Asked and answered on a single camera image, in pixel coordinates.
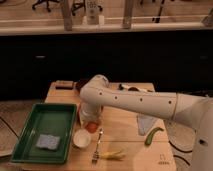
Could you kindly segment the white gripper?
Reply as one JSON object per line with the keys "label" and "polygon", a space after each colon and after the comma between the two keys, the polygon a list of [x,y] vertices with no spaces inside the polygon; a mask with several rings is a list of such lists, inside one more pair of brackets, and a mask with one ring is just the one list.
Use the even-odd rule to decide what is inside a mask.
{"label": "white gripper", "polygon": [[83,122],[98,122],[102,109],[100,105],[82,103],[80,106],[80,118]]}

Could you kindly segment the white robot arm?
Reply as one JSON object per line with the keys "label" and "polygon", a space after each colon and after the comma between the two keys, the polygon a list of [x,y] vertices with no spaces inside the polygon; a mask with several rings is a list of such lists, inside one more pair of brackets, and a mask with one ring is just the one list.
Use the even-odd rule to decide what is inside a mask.
{"label": "white robot arm", "polygon": [[94,117],[102,106],[142,113],[188,126],[196,131],[190,171],[213,171],[213,98],[181,93],[111,89],[95,75],[81,89],[81,111]]}

